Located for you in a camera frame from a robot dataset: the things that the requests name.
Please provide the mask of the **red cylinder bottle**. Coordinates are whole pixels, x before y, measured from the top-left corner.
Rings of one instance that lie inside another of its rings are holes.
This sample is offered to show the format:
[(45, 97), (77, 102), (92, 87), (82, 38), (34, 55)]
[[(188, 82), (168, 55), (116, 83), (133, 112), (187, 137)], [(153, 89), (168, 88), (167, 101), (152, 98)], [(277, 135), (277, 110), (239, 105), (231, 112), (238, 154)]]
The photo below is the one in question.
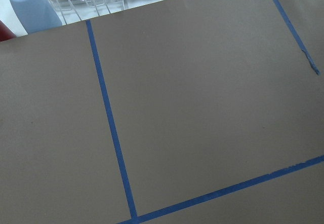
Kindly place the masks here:
[(0, 41), (7, 41), (15, 37), (16, 35), (2, 21), (0, 21)]

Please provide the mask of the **blue plastic cup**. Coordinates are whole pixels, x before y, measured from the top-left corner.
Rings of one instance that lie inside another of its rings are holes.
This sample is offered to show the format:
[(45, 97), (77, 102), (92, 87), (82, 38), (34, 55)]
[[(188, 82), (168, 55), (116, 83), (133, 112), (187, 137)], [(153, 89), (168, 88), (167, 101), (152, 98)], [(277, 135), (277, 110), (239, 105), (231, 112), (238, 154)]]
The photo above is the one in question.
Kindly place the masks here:
[(47, 0), (9, 0), (28, 34), (62, 26), (57, 13)]

